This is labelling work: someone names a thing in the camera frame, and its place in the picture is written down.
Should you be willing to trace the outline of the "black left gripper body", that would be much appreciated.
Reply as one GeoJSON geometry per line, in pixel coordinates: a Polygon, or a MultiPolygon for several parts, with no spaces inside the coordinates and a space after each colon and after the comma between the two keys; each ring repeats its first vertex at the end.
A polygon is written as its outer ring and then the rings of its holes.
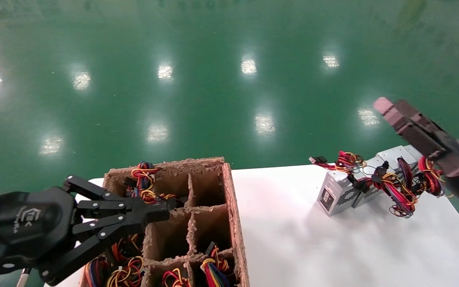
{"type": "Polygon", "coordinates": [[[41,276],[70,276],[81,268],[73,223],[77,202],[60,187],[0,195],[0,274],[33,268],[41,276]]]}

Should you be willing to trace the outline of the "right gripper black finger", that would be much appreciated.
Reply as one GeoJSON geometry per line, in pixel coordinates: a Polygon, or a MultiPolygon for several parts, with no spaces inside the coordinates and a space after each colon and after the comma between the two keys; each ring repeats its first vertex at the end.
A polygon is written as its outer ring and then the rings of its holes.
{"type": "Polygon", "coordinates": [[[450,151],[447,133],[406,100],[393,104],[395,132],[418,151],[450,151]]]}
{"type": "Polygon", "coordinates": [[[422,155],[435,159],[445,152],[439,138],[439,133],[444,131],[406,100],[393,103],[388,98],[378,98],[375,109],[401,138],[422,155]]]}

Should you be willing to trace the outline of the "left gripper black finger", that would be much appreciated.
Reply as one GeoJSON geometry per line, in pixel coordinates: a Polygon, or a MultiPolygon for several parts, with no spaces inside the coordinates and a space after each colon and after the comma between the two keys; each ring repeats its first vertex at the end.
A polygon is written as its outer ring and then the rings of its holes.
{"type": "Polygon", "coordinates": [[[132,210],[73,225],[40,264],[40,278],[56,286],[120,239],[169,218],[169,210],[132,210]]]}
{"type": "Polygon", "coordinates": [[[171,206],[168,202],[145,203],[138,197],[122,197],[76,175],[69,175],[63,186],[68,193],[86,197],[85,200],[75,202],[75,209],[82,213],[171,212],[171,206]]]}

